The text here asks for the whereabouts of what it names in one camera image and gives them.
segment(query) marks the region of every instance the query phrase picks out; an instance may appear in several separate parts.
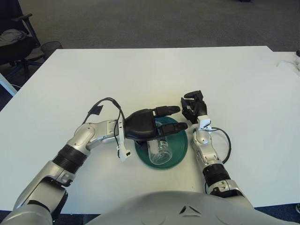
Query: green plate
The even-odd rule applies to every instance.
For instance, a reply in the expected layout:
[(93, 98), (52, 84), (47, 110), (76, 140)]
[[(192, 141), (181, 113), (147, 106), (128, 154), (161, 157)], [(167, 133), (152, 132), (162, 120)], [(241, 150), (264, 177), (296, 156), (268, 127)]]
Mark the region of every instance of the green plate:
[[(156, 121), (167, 124), (167, 123), (177, 123), (176, 120), (170, 117), (161, 117), (156, 118)], [(177, 134), (167, 136), (169, 147), (172, 150), (172, 158), (170, 161), (166, 162), (162, 165), (155, 165), (150, 162), (148, 154), (144, 150), (141, 149), (139, 145), (135, 143), (135, 150), (139, 158), (148, 166), (158, 169), (158, 170), (166, 170), (176, 166), (180, 163), (185, 157), (188, 150), (188, 137), (184, 130), (180, 131)]]

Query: white chair leg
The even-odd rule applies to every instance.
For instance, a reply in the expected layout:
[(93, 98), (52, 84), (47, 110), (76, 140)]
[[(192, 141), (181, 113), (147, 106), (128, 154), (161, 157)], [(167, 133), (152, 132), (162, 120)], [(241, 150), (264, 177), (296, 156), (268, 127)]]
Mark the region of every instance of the white chair leg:
[(5, 77), (0, 73), (0, 84), (12, 95), (15, 96), (17, 90), (5, 79)]

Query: gray cloth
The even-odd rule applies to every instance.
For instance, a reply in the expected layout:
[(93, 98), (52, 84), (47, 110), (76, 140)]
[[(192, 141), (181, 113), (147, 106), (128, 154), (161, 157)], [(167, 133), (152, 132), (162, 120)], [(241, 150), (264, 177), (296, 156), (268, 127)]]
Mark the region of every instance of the gray cloth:
[(22, 30), (9, 29), (0, 35), (0, 46), (11, 45), (27, 37)]

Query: black chair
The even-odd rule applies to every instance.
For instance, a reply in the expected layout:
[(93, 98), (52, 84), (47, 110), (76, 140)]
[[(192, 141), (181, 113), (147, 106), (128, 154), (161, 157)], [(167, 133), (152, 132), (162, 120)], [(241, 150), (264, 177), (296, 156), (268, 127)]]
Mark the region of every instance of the black chair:
[(40, 55), (30, 60), (25, 58), (29, 56), (34, 48), (41, 46), (36, 33), (29, 22), (32, 14), (23, 15), (18, 0), (0, 0), (0, 33), (8, 29), (22, 30), (30, 36), (16, 43), (0, 47), (0, 65), (9, 63), (15, 68), (6, 76), (6, 78), (24, 68), (25, 77), (29, 78), (28, 66), (41, 66), (42, 63), (34, 62), (43, 57)]

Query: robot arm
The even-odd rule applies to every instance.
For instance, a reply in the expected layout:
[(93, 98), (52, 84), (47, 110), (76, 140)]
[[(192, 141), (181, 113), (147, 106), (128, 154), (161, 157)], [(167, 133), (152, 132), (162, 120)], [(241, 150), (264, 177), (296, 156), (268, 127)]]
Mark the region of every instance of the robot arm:
[[(71, 185), (76, 172), (93, 148), (101, 143), (119, 139), (118, 156), (121, 161), (124, 161), (130, 156), (130, 151), (124, 145), (125, 137), (133, 140), (155, 139), (158, 133), (153, 123), (154, 117), (171, 115), (179, 111), (180, 108), (177, 106), (162, 106), (154, 110), (137, 111), (125, 120), (127, 127), (124, 126), (123, 117), (100, 123), (82, 124), (57, 156), (47, 162), (23, 190), (15, 203), (13, 212), (1, 224), (52, 224), (58, 218), (68, 198), (65, 187)], [(140, 122), (147, 126), (140, 128)], [(179, 124), (180, 126), (168, 124), (171, 128), (165, 129), (163, 134), (169, 135), (187, 128), (185, 123)]]
[(91, 149), (101, 143), (114, 140), (115, 123), (115, 120), (107, 120), (81, 125), (75, 131), (74, 137), (67, 142), (52, 161), (46, 163), (23, 190), (15, 203), (14, 211), (3, 223), (16, 221), (14, 223), (18, 224), (20, 218), (24, 224), (24, 215), (27, 217), (32, 214), (29, 219), (48, 220), (50, 218), (52, 224), (52, 221), (58, 218), (68, 198), (64, 187), (70, 186), (75, 179), (77, 170), (90, 155)]
[(212, 146), (210, 131), (213, 130), (210, 126), (211, 121), (207, 115), (207, 107), (203, 101), (202, 93), (200, 91), (190, 92), (184, 98), (181, 98), (182, 114), (193, 123), (191, 126), (193, 130), (191, 144), (199, 168), (209, 187), (208, 194), (228, 200), (230, 198), (238, 199), (238, 203), (252, 206), (236, 182), (230, 178), (222, 160)]

